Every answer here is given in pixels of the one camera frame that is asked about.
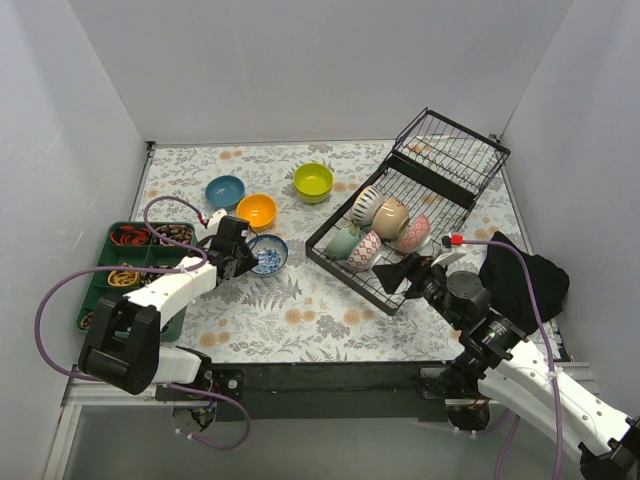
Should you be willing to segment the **blue floral white bowl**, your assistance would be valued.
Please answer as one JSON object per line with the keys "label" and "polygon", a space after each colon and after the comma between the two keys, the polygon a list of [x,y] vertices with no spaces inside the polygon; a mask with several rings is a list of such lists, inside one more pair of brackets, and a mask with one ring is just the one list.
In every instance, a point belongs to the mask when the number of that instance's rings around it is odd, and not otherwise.
{"label": "blue floral white bowl", "polygon": [[286,264],[289,249],[278,236],[271,234],[257,235],[247,242],[249,249],[257,260],[251,272],[260,276],[278,273]]}

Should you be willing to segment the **lime green bowl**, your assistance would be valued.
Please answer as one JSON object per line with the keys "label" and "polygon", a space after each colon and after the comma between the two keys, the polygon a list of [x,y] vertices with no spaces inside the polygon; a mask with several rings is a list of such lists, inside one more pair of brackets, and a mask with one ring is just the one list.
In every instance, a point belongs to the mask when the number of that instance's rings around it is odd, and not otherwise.
{"label": "lime green bowl", "polygon": [[299,166],[293,175],[295,188],[302,194],[320,196],[333,187],[333,173],[320,163],[307,163]]}
{"label": "lime green bowl", "polygon": [[298,197],[307,204],[319,204],[324,202],[329,195],[331,194],[331,189],[324,189],[324,190],[304,190],[304,189],[299,189],[299,188],[295,188],[296,194],[298,195]]}

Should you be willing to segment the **pink patterned bowl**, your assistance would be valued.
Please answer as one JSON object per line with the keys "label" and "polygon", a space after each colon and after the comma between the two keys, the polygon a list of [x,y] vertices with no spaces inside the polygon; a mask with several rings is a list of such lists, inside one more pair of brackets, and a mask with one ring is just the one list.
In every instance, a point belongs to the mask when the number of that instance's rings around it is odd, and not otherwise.
{"label": "pink patterned bowl", "polygon": [[419,215],[402,234],[395,244],[395,249],[401,254],[410,254],[418,250],[429,238],[431,222],[424,214]]}

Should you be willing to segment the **blue ceramic bowl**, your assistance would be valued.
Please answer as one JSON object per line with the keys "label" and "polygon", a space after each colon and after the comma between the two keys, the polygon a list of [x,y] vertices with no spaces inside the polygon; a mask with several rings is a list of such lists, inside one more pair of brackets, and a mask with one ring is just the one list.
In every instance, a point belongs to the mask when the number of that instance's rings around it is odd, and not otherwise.
{"label": "blue ceramic bowl", "polygon": [[214,209],[234,210],[245,197],[244,182],[233,175],[222,175],[211,180],[205,188],[205,199]]}

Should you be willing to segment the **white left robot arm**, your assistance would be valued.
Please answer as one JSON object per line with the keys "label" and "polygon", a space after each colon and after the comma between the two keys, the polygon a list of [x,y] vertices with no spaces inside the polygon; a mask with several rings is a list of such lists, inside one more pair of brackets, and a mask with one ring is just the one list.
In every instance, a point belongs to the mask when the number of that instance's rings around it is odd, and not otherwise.
{"label": "white left robot arm", "polygon": [[247,244],[249,231],[248,221],[222,215],[216,232],[201,242],[204,258],[188,255],[174,273],[125,295],[99,298],[79,356],[81,372],[130,394],[177,383],[188,398],[205,398],[213,386],[206,370],[211,360],[187,348],[162,346],[161,331],[200,296],[257,265]]}

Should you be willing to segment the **orange plastic bowl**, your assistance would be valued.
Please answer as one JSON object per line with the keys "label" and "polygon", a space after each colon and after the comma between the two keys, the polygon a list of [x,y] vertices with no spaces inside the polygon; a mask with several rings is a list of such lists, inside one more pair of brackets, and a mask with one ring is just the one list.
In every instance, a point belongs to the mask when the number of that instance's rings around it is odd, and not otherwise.
{"label": "orange plastic bowl", "polygon": [[236,215],[238,218],[248,221],[254,230],[262,231],[269,228],[276,219],[277,204],[267,194],[251,194],[238,203]]}

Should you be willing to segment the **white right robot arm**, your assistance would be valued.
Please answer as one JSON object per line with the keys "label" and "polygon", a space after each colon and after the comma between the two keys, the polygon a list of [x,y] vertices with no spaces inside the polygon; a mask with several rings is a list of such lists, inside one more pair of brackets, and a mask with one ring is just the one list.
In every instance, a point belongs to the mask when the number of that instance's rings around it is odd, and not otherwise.
{"label": "white right robot arm", "polygon": [[448,253],[434,261],[411,254],[372,271],[388,293],[410,285],[459,331],[464,351],[452,363],[454,389],[482,394],[556,442],[578,460],[586,479],[626,479],[639,465],[639,421],[609,406],[554,365],[524,332],[490,307],[491,295],[471,272],[448,273]]}

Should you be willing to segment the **black wire dish rack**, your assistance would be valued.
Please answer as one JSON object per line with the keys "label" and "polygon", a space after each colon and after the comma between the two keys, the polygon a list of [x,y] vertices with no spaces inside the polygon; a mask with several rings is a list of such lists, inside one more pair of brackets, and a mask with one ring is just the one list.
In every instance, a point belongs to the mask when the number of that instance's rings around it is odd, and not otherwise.
{"label": "black wire dish rack", "polygon": [[[429,108],[423,109],[396,137],[385,159],[356,191],[374,186],[385,199],[393,196],[411,218],[430,222],[435,252],[444,234],[459,231],[481,194],[504,166],[511,151]],[[343,260],[324,252],[328,241],[350,221],[352,194],[305,242],[309,259],[384,313],[395,314],[405,301],[402,289],[386,293],[374,273],[352,272]]]}

